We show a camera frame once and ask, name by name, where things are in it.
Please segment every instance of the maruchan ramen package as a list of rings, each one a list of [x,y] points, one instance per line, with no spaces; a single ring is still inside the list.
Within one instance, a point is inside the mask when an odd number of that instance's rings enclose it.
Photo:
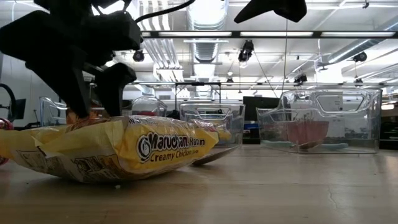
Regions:
[[[206,156],[218,142],[206,123],[123,116],[69,126],[1,131],[0,156],[80,182],[144,179]]]
[[[228,142],[232,138],[232,134],[226,129],[226,125],[223,122],[220,121],[208,122],[208,121],[201,121],[198,119],[192,119],[190,120],[190,122],[198,126],[201,126],[203,129],[207,131],[210,132],[215,131],[218,135],[218,139],[220,140],[220,142],[223,141]],[[196,160],[193,163],[193,165],[200,166],[203,164],[207,164],[209,162],[213,162],[217,159],[220,159],[228,155],[229,153],[233,152],[235,149],[236,147],[233,147],[228,143],[225,144],[224,146],[223,145],[215,146],[213,149],[209,151],[208,154]]]

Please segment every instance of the security camera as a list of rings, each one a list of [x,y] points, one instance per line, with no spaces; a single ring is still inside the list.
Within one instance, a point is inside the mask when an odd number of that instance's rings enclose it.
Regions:
[[[299,85],[301,85],[301,84],[303,84],[303,83],[305,83],[307,81],[308,81],[308,79],[307,79],[307,75],[306,74],[301,74],[301,75],[299,75],[298,77],[296,77],[294,79],[294,83],[298,84],[296,86],[299,86]]]
[[[363,83],[362,78],[355,79],[354,83]]]
[[[234,80],[233,80],[232,78],[227,78],[227,79],[226,79],[226,82],[227,82],[227,83],[233,83]]]
[[[366,61],[366,59],[368,59],[368,55],[365,52],[362,52],[360,54],[355,55],[352,60],[354,62],[364,62]]]
[[[239,62],[247,62],[251,58],[253,51],[254,51],[253,41],[246,40],[238,56]]]
[[[142,50],[136,50],[134,55],[132,56],[132,59],[134,59],[135,62],[142,62],[145,59],[144,53]]]

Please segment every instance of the wall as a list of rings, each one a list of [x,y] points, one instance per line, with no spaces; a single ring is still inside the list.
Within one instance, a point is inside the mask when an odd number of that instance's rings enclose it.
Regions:
[[[5,55],[3,58],[0,82],[12,89],[16,99],[26,99],[25,115],[22,120],[15,120],[14,126],[25,126],[28,123],[36,122],[34,110],[40,120],[40,96],[47,96],[53,100],[58,100],[49,86],[47,86],[34,72],[25,68],[25,63],[16,58]],[[8,105],[9,96],[5,90],[0,90],[0,104]],[[2,109],[0,117],[7,118],[8,110]]]

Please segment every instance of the pink object in bin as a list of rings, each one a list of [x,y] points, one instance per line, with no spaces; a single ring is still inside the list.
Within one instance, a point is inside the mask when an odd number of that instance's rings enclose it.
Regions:
[[[155,112],[151,112],[151,111],[140,111],[140,112],[138,112],[138,115],[156,116]]]
[[[285,140],[299,146],[310,142],[322,143],[329,129],[328,121],[301,121],[282,125],[285,126]]]

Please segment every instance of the maruchan logo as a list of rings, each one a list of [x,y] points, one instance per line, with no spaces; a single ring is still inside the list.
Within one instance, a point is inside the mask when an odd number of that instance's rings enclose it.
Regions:
[[[188,149],[190,147],[204,146],[204,139],[196,139],[188,136],[179,135],[159,135],[148,133],[141,136],[137,142],[137,153],[141,162],[147,162],[155,151],[171,151]]]

